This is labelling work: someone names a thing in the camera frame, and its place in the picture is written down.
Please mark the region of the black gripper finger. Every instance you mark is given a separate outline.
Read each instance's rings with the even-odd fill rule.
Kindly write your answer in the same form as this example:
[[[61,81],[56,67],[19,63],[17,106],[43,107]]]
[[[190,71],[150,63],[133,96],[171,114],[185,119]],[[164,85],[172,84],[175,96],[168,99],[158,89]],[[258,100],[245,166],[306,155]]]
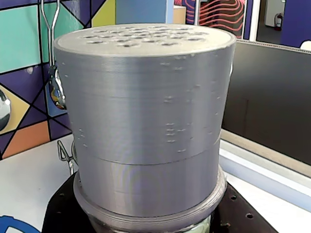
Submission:
[[[42,226],[44,233],[92,233],[93,227],[73,193],[73,178],[67,179],[48,202]]]
[[[211,217],[212,233],[275,233],[265,218],[231,185]]]

